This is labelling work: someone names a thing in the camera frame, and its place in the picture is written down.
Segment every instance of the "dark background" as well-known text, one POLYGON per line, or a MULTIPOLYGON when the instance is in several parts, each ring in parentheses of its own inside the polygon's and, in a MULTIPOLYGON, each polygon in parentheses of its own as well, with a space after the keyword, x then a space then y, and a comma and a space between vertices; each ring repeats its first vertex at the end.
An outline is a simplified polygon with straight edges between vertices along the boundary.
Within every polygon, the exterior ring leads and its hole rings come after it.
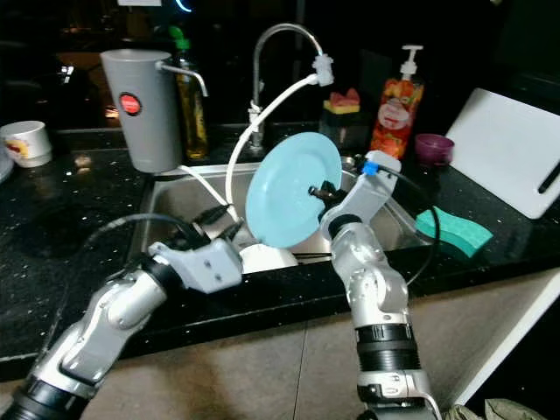
MULTIPOLYGON (((334 58, 335 85, 303 89, 271 117, 313 121, 331 90, 359 89, 365 109, 398 74, 403 44, 421 44, 418 75, 426 93, 416 130, 445 132, 474 87, 558 112, 560 31, 555 0, 173 0, 163 7, 120 7, 116 0, 0 0, 0 123, 40 119, 51 128, 118 126, 99 53, 112 48, 174 52, 166 35, 180 25, 206 79, 206 122, 245 123, 251 57, 262 31, 289 21, 314 32, 334 58), (62 66, 74 66, 65 81, 62 66)), ((312 70, 313 50, 296 35, 275 35, 262 54, 270 102, 312 70)))

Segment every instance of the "black countertop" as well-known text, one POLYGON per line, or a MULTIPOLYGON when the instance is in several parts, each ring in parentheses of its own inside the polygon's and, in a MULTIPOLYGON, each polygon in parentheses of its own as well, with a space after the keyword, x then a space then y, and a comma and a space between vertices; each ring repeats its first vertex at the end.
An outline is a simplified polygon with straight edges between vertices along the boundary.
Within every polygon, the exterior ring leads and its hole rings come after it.
MULTIPOLYGON (((203 164, 226 163, 235 130, 223 136, 203 164)), ((102 236, 93 249, 76 254, 96 227, 134 213, 150 177, 134 170, 118 133, 99 142, 99 133, 74 133, 74 145, 88 148, 91 137, 105 150, 58 155, 39 168, 16 168, 0 184, 0 380, 26 375, 64 290, 70 299, 60 322, 80 317, 105 276, 118 271, 128 254, 131 228, 102 236)), ((414 296, 464 289, 554 268, 560 261, 560 204, 529 220, 452 168, 425 171, 413 158, 403 172, 424 186, 445 211, 480 223, 493 239, 468 259, 442 246, 436 261, 410 287, 414 296)), ((397 201, 413 215, 424 209, 414 192, 397 185, 397 201)), ((388 253, 409 277, 427 248, 388 253)), ((153 353, 206 340, 348 311, 344 289, 329 262, 255 273, 241 286, 205 296, 187 290, 156 310, 133 337, 123 357, 153 353)))

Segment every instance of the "light blue plate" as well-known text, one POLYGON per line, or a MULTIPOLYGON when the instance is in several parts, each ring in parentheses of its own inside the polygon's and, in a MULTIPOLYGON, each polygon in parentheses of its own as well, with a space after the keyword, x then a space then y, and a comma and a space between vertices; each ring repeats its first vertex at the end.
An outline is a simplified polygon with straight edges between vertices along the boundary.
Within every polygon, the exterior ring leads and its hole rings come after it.
POLYGON ((319 133, 290 136, 261 162, 248 188, 247 223, 253 236, 275 248, 289 248, 319 228, 325 208, 309 195, 324 181, 337 189, 342 180, 339 151, 319 133))

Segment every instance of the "white tube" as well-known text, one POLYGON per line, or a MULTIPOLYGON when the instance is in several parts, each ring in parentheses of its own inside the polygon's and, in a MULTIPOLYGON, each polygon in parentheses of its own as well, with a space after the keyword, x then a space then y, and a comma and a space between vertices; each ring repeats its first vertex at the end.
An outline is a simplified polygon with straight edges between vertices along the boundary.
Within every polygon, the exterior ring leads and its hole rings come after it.
MULTIPOLYGON (((202 186, 204 186, 206 188, 206 190, 210 193, 210 195, 212 195, 216 199, 216 201, 218 201, 218 203, 220 203, 222 206, 225 206, 228 203, 227 201, 225 201, 223 199, 223 197, 220 195, 220 193, 217 192, 208 183, 208 181, 206 181, 204 178, 202 178, 202 176, 198 172, 196 172, 193 168, 190 168, 188 166, 185 166, 184 164, 181 164, 180 166, 178 166, 177 169, 180 169, 181 171, 188 173, 193 178, 195 178, 197 181, 199 181, 202 184, 202 186)), ((239 217, 237 217, 237 213, 235 212, 233 206, 230 206, 229 209, 227 210, 227 212, 231 215, 231 217, 234 219, 234 221, 239 220, 239 217)))
POLYGON ((234 216, 232 215, 232 217, 234 217, 234 220, 239 220, 239 216, 235 211, 234 195, 232 191, 232 179, 234 176, 234 167, 235 164, 237 163, 237 159, 239 158, 239 155, 241 155, 242 153, 243 147, 249 140, 251 133, 253 132, 254 129, 256 129, 259 125, 261 125, 264 119, 267 116, 269 116, 269 114, 272 111, 274 111, 274 109, 276 109, 276 107, 280 105, 282 102, 284 102, 289 96, 297 92, 303 86, 315 85, 315 84, 317 84, 317 75, 314 73, 314 74, 310 74, 306 78, 297 81, 296 83, 288 87, 274 101, 272 101, 270 105, 266 107, 264 111, 261 114, 259 114, 255 118, 255 120, 253 120, 253 122, 239 136, 239 140, 237 141, 237 144, 234 147, 234 151, 232 151, 231 153, 229 162, 227 162, 227 170, 226 170, 226 200, 228 203, 232 204, 230 209, 233 211, 234 216))

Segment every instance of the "purple bowl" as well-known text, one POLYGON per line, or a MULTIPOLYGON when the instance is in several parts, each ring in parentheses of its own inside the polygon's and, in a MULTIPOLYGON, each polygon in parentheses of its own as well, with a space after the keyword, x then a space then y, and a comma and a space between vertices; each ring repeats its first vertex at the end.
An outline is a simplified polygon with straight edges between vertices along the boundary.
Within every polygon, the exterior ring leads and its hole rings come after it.
POLYGON ((414 150, 418 163, 425 166, 446 166, 453 158, 455 143, 439 134, 418 134, 414 150))

